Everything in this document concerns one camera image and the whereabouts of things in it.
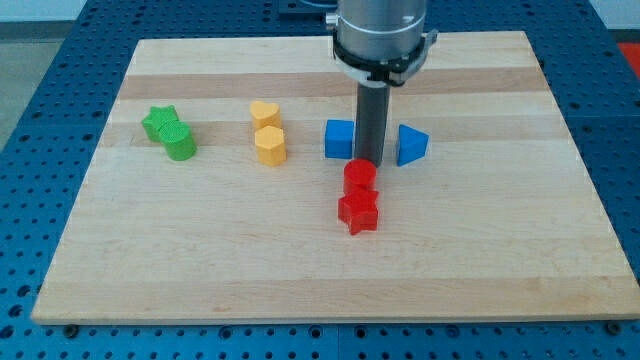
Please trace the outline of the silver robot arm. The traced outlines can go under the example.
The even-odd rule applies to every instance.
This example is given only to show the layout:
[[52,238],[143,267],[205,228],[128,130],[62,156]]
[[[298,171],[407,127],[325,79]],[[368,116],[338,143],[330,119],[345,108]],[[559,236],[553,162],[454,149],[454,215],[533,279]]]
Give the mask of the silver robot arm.
[[338,68],[369,88],[401,87],[425,64],[439,32],[424,30],[425,0],[339,0],[325,17]]

